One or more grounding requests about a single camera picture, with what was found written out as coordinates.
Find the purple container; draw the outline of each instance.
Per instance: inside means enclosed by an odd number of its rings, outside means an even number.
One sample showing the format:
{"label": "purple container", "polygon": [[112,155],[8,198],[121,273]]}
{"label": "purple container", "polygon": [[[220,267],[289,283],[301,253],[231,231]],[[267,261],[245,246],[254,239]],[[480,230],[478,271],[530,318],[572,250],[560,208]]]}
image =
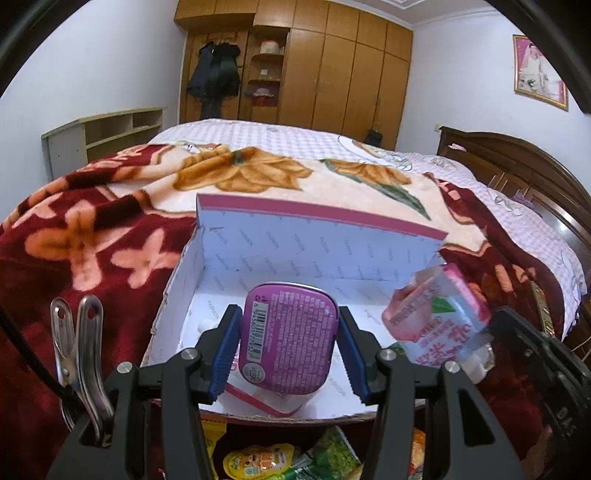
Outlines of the purple container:
{"label": "purple container", "polygon": [[265,283],[246,297],[238,364],[250,383],[286,394],[318,390],[329,374],[339,314],[318,288]]}

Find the barcode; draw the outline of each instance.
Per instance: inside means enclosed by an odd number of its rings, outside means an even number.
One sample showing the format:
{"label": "barcode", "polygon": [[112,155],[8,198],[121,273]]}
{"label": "barcode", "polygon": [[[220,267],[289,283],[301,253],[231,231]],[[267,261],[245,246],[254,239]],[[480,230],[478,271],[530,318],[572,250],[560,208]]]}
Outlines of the barcode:
{"label": "barcode", "polygon": [[250,362],[261,361],[268,310],[268,303],[259,303],[257,301],[252,303],[251,332],[248,336],[248,353],[246,354],[246,358]]}

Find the metal screw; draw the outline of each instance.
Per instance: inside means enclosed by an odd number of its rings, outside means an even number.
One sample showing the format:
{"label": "metal screw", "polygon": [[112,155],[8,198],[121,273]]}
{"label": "metal screw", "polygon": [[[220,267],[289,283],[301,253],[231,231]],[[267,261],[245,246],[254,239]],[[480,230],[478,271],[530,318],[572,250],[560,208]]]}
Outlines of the metal screw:
{"label": "metal screw", "polygon": [[460,365],[453,360],[448,360],[445,362],[445,370],[450,372],[451,374],[457,374],[460,371]]}
{"label": "metal screw", "polygon": [[134,365],[131,362],[121,362],[119,365],[117,365],[117,371],[120,374],[128,374],[133,369],[134,369]]}
{"label": "metal screw", "polygon": [[386,360],[387,362],[396,360],[396,352],[391,348],[385,348],[379,353],[379,356],[382,360]]}
{"label": "metal screw", "polygon": [[186,348],[181,352],[183,360],[194,360],[199,356],[199,352],[194,348]]}

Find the pink checkered bedsheet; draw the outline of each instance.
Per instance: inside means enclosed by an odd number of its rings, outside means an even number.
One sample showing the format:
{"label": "pink checkered bedsheet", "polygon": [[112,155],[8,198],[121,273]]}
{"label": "pink checkered bedsheet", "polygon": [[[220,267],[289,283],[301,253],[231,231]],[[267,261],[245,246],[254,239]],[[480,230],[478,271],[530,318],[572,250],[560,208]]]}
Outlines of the pink checkered bedsheet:
{"label": "pink checkered bedsheet", "polygon": [[[344,145],[350,141],[339,137],[340,135],[304,128],[210,119],[169,128],[158,134],[151,143],[215,143],[228,145],[232,150],[254,145],[265,151],[293,158],[370,161],[359,155],[354,148],[346,148]],[[583,268],[573,250],[535,212],[478,182],[465,166],[434,155],[395,154],[407,160],[404,170],[411,170],[413,173],[430,171],[439,179],[473,191],[511,239],[548,266],[563,292],[564,339],[576,322],[580,299],[587,292]],[[376,158],[373,161],[391,165],[390,158],[391,155],[386,155],[383,159]]]}

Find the green snack package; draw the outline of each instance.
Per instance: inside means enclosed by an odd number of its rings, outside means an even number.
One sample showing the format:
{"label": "green snack package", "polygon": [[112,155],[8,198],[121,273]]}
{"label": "green snack package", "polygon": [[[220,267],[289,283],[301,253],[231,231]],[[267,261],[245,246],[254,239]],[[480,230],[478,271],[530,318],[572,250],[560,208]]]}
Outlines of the green snack package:
{"label": "green snack package", "polygon": [[343,431],[331,427],[290,469],[267,480],[345,480],[360,465]]}

